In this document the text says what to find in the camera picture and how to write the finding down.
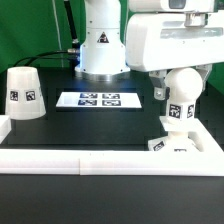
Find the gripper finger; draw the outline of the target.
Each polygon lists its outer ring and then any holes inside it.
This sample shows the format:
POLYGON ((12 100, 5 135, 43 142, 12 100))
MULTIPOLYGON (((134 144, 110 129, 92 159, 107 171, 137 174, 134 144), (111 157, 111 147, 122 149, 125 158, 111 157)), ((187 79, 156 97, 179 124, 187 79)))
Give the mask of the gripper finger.
POLYGON ((205 64, 205 65, 198 65, 196 67, 197 72, 200 74, 202 81, 203 81, 203 89, 206 89, 206 82, 212 72, 212 65, 205 64))
POLYGON ((166 100, 168 97, 169 89, 165 84, 165 78, 167 74, 167 70, 149 72, 149 77, 154 87, 154 98, 156 100, 166 100))

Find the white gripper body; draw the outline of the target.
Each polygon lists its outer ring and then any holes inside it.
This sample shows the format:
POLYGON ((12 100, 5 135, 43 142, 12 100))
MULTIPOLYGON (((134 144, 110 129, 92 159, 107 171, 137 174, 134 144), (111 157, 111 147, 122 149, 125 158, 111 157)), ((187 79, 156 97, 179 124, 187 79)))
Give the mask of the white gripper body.
POLYGON ((184 14, 133 15, 126 33, 128 66, 148 72, 224 62, 224 10, 211 13, 204 27, 184 22, 184 14))

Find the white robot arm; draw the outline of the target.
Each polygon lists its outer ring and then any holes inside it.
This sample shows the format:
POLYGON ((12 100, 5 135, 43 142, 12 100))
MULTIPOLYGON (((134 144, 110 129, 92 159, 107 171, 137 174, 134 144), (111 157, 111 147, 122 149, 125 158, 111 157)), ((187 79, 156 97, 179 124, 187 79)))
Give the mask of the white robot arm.
POLYGON ((120 40, 118 0, 84 0, 86 39, 76 74, 109 80, 116 74, 147 72, 154 97, 163 100, 168 71, 193 67, 207 80, 224 62, 224 8, 219 0, 128 0, 133 13, 120 40))

